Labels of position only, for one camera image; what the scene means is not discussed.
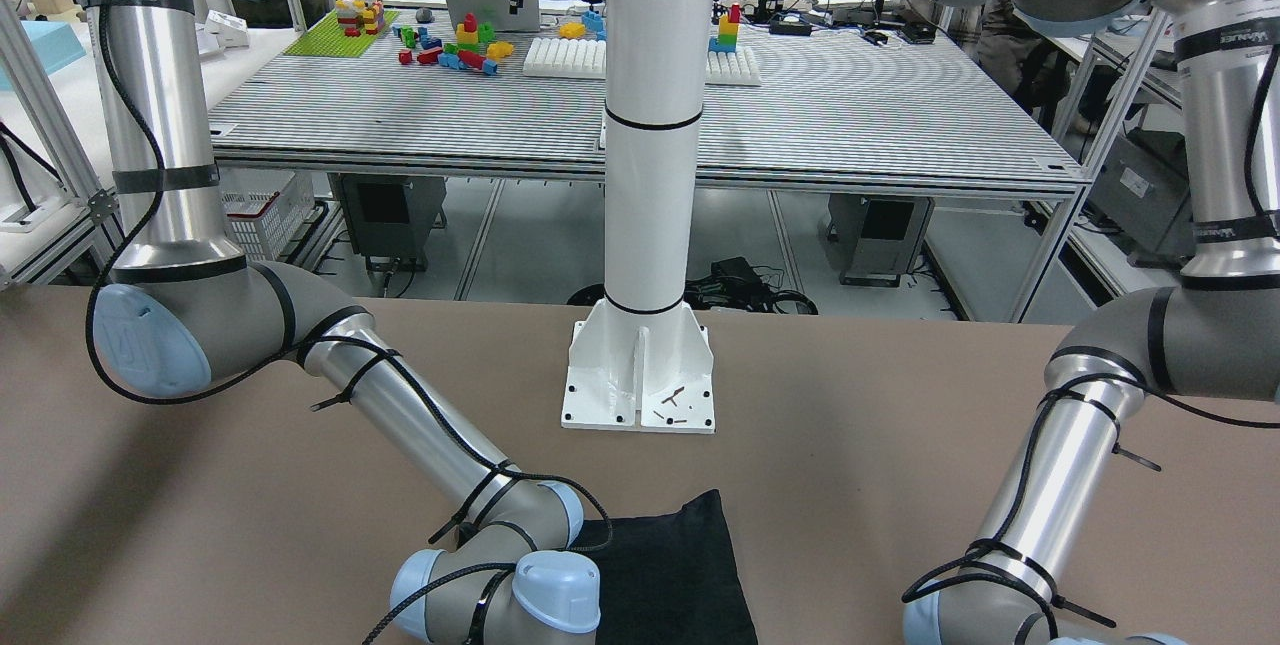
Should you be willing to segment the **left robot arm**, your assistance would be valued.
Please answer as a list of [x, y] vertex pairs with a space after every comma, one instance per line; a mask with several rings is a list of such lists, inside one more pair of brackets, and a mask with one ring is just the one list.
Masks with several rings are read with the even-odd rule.
[[975, 540], [902, 595], [910, 644], [1059, 644], [1057, 578], [1124, 422], [1148, 395], [1277, 399], [1277, 0], [1012, 0], [1069, 35], [1151, 3], [1172, 20], [1196, 253], [1061, 340]]

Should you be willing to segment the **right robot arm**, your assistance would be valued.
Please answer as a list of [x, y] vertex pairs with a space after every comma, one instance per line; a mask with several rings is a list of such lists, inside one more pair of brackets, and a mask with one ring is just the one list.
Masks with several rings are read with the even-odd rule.
[[253, 265], [227, 235], [195, 0], [84, 0], [97, 31], [129, 234], [86, 317], [93, 367], [148, 404], [211, 395], [276, 361], [332, 381], [456, 507], [452, 552], [412, 555], [388, 619], [433, 644], [593, 644], [602, 575], [573, 549], [585, 493], [522, 471], [413, 372], [372, 314], [315, 273]]

